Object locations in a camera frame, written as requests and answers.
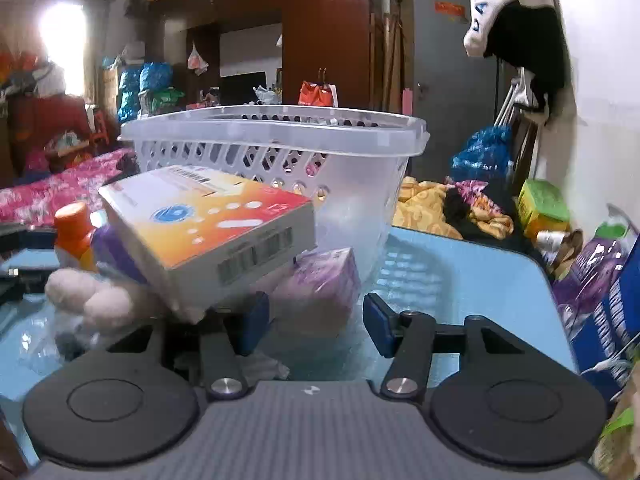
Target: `silver screw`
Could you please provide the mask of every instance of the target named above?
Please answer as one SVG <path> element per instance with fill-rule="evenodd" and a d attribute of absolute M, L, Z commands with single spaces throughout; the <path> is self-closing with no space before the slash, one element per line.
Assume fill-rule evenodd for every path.
<path fill-rule="evenodd" d="M 242 384 L 235 379 L 224 377 L 215 381 L 211 385 L 211 389 L 220 395 L 235 395 L 242 390 Z"/>
<path fill-rule="evenodd" d="M 418 385 L 407 377 L 397 377 L 386 383 L 386 389 L 395 394 L 412 394 L 418 389 Z"/>

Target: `gray gripper base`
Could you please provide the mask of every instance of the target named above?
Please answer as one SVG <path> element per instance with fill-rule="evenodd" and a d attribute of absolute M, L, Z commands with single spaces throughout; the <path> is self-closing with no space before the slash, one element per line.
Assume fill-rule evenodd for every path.
<path fill-rule="evenodd" d="M 524 473 L 467 460 L 438 441 L 415 406 L 366 382 L 265 381 L 211 404 L 173 449 L 116 470 L 44 461 L 31 480 L 597 480 L 586 464 Z"/>

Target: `blue circular logo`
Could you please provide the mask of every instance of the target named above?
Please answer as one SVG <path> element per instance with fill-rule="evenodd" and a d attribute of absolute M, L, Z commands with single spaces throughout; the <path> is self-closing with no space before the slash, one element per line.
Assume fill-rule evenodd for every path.
<path fill-rule="evenodd" d="M 163 207 L 153 213 L 151 219 L 161 224 L 173 224 L 182 222 L 185 218 L 193 215 L 193 208 L 184 204 Z"/>

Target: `white and orange box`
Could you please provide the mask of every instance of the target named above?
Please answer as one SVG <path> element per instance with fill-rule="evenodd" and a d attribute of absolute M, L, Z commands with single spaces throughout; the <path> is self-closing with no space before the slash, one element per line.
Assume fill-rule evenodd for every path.
<path fill-rule="evenodd" d="M 100 195 L 140 271 L 193 320 L 315 246 L 311 200 L 210 168 L 147 171 Z"/>

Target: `barcode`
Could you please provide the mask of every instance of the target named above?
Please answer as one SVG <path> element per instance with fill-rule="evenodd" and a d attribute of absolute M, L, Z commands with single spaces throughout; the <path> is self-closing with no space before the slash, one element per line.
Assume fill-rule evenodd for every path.
<path fill-rule="evenodd" d="M 289 249 L 293 244 L 293 230 L 291 227 L 271 235 L 266 240 L 234 254 L 218 266 L 218 277 L 223 285 L 237 280 L 242 274 L 254 267 L 271 260 L 274 256 Z"/>
<path fill-rule="evenodd" d="M 171 168 L 171 171 L 181 176 L 190 178 L 191 180 L 195 180 L 196 182 L 199 182 L 201 184 L 204 184 L 205 182 L 208 182 L 210 180 L 205 176 L 199 175 L 197 173 L 193 173 L 192 171 L 183 170 L 182 168 Z"/>

